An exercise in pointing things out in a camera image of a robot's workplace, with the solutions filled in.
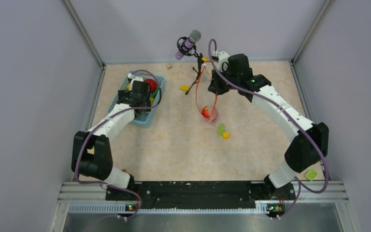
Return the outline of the red toy tomato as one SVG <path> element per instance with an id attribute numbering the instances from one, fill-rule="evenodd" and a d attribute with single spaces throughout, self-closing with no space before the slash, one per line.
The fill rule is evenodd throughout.
<path id="1" fill-rule="evenodd" d="M 150 92 L 153 93 L 157 89 L 157 83 L 154 79 L 144 79 L 144 82 L 149 84 Z"/>

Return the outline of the clear zip top bag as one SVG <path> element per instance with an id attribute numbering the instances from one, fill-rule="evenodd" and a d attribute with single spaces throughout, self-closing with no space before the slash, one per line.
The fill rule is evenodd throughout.
<path id="1" fill-rule="evenodd" d="M 195 90 L 195 101 L 200 115 L 201 110 L 205 106 L 214 106 L 216 108 L 217 95 L 208 91 L 208 86 L 210 85 L 211 79 L 212 77 L 210 73 L 207 71 L 206 64 L 203 64 L 202 72 L 199 76 L 198 82 L 196 83 Z"/>

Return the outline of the red toy apple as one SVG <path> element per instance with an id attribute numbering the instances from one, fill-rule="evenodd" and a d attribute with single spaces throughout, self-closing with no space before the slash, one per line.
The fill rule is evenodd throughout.
<path id="1" fill-rule="evenodd" d="M 201 110 L 201 115 L 207 122 L 212 122 L 218 118 L 218 111 L 214 106 L 205 106 Z"/>

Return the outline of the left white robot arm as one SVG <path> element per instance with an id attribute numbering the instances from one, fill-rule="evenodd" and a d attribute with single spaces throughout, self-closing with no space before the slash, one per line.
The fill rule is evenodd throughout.
<path id="1" fill-rule="evenodd" d="M 134 197 L 136 188 L 132 176 L 114 166 L 111 142 L 130 122 L 145 116 L 157 107 L 162 91 L 153 87 L 149 80 L 158 78 L 146 70 L 128 73 L 129 89 L 119 90 L 114 107 L 98 124 L 74 135 L 71 170 L 75 180 L 84 175 L 92 177 L 93 183 L 117 187 L 117 194 L 124 200 Z"/>

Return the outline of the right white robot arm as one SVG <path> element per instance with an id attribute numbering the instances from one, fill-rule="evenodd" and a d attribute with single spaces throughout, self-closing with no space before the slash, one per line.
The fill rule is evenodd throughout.
<path id="1" fill-rule="evenodd" d="M 226 52 L 212 55 L 212 80 L 209 92 L 223 95 L 232 89 L 260 107 L 285 133 L 290 142 L 284 161 L 264 178 L 264 193 L 277 199 L 284 186 L 310 166 L 324 161 L 328 151 L 329 129 L 300 114 L 262 74 L 253 74 L 245 54 L 230 56 Z"/>

